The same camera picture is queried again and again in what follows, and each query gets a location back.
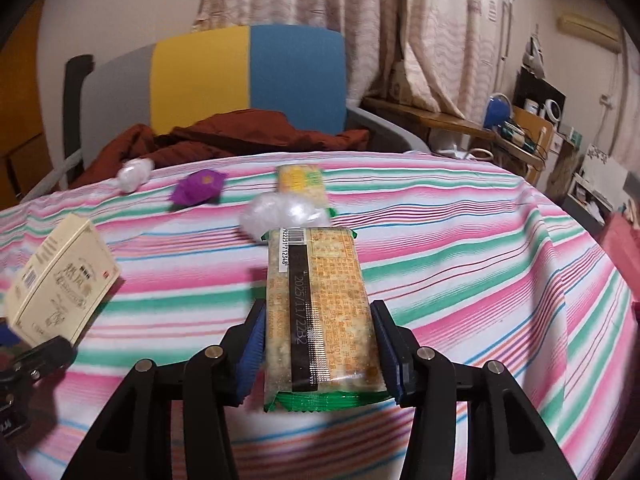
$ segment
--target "white plastic bag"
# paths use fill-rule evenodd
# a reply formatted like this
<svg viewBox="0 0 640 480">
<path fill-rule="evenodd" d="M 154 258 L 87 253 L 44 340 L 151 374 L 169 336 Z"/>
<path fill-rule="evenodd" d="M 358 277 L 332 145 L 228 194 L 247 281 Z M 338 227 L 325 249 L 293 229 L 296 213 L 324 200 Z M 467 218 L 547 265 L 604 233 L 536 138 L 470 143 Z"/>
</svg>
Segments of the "white plastic bag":
<svg viewBox="0 0 640 480">
<path fill-rule="evenodd" d="M 240 227 L 255 241 L 274 229 L 329 227 L 328 212 L 296 193 L 262 193 L 240 215 Z"/>
<path fill-rule="evenodd" d="M 134 158 L 125 162 L 116 177 L 118 188 L 123 193 L 133 193 L 149 181 L 153 169 L 154 162 L 149 158 Z"/>
</svg>

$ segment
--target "chair armrest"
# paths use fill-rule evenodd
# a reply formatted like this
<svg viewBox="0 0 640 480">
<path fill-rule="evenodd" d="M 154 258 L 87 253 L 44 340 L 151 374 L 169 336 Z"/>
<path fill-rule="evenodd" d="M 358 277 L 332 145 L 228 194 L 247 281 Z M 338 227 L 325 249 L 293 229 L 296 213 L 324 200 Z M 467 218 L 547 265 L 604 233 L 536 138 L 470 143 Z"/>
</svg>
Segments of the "chair armrest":
<svg viewBox="0 0 640 480">
<path fill-rule="evenodd" d="M 383 145 L 385 147 L 384 152 L 403 153 L 414 151 L 431 153 L 427 144 L 416 135 L 362 108 L 347 106 L 347 120 L 361 124 L 371 131 L 374 134 L 372 144 Z"/>
<path fill-rule="evenodd" d="M 29 200 L 33 200 L 34 198 L 38 198 L 40 196 L 43 196 L 44 194 L 47 194 L 67 171 L 76 167 L 81 162 L 82 151 L 77 150 L 76 152 L 73 152 L 71 156 L 65 159 L 65 161 L 62 163 L 62 166 L 51 170 L 45 178 L 39 181 L 39 183 L 37 183 L 36 186 L 30 192 L 28 192 L 22 200 L 20 200 L 20 203 L 24 204 Z"/>
<path fill-rule="evenodd" d="M 62 94 L 62 139 L 65 156 L 71 156 L 80 149 L 80 98 L 82 84 L 94 71 L 94 56 L 82 54 L 72 57 L 65 65 L 65 86 Z M 84 168 L 81 164 L 68 172 L 66 179 L 72 182 L 80 176 Z"/>
</svg>

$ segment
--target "snack bar package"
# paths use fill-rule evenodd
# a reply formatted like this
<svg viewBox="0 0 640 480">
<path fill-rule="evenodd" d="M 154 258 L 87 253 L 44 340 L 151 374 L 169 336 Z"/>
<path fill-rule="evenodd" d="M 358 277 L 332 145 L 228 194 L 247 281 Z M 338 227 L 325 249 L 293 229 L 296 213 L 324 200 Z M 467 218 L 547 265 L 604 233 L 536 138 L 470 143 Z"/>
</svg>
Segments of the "snack bar package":
<svg viewBox="0 0 640 480">
<path fill-rule="evenodd" d="M 265 410 L 389 398 L 351 230 L 270 232 L 266 334 Z"/>
<path fill-rule="evenodd" d="M 327 209 L 329 218 L 336 212 L 329 206 L 320 168 L 312 164 L 286 164 L 278 168 L 278 191 L 298 193 L 313 201 L 317 207 Z"/>
</svg>

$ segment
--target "metal screw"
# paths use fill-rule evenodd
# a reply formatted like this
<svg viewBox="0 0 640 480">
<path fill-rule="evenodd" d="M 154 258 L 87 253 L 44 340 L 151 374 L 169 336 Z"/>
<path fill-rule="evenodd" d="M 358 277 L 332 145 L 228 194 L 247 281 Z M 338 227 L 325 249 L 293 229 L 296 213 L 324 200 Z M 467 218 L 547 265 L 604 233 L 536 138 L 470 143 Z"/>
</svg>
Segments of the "metal screw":
<svg viewBox="0 0 640 480">
<path fill-rule="evenodd" d="M 222 357 L 222 354 L 225 351 L 222 349 L 222 346 L 213 345 L 207 346 L 207 349 L 204 351 L 204 355 L 206 355 L 209 359 L 218 359 Z"/>
<path fill-rule="evenodd" d="M 436 352 L 433 348 L 429 348 L 428 346 L 421 346 L 418 348 L 416 352 L 420 359 L 427 359 L 427 361 L 431 361 L 434 357 L 436 357 Z"/>
<path fill-rule="evenodd" d="M 494 374 L 501 374 L 504 371 L 504 365 L 500 361 L 489 361 L 486 367 Z"/>
<path fill-rule="evenodd" d="M 148 372 L 149 370 L 151 370 L 151 367 L 154 364 L 151 362 L 150 359 L 140 359 L 140 361 L 138 361 L 135 365 L 135 369 L 137 372 Z"/>
</svg>

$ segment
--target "cardboard box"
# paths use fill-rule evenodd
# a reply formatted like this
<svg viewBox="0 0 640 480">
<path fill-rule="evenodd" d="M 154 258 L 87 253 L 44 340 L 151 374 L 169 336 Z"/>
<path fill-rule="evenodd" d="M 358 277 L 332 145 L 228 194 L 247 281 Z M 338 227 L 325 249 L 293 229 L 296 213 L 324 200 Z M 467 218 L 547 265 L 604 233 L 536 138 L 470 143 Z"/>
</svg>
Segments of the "cardboard box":
<svg viewBox="0 0 640 480">
<path fill-rule="evenodd" d="M 74 344 L 119 275 L 120 268 L 91 222 L 69 214 L 5 294 L 9 327 L 32 346 L 57 335 Z"/>
</svg>

